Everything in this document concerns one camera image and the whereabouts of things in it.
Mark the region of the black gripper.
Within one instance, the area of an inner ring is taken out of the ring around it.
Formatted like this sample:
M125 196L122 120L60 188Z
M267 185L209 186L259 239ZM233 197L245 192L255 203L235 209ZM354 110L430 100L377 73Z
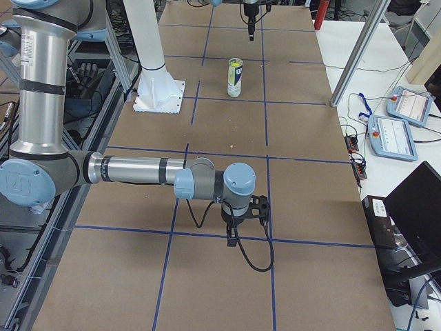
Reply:
M265 8L265 13L257 16L260 12L260 7ZM255 23L260 21L268 12L271 12L271 1L241 1L240 2L240 17L244 23L247 23L247 31L249 40L254 40Z
M221 216L227 224L227 246L236 247L238 239L234 226L238 226L247 219L259 219L262 226L267 226L269 222L268 198L264 195L252 195L248 206L242 209L231 208L227 202L223 202Z

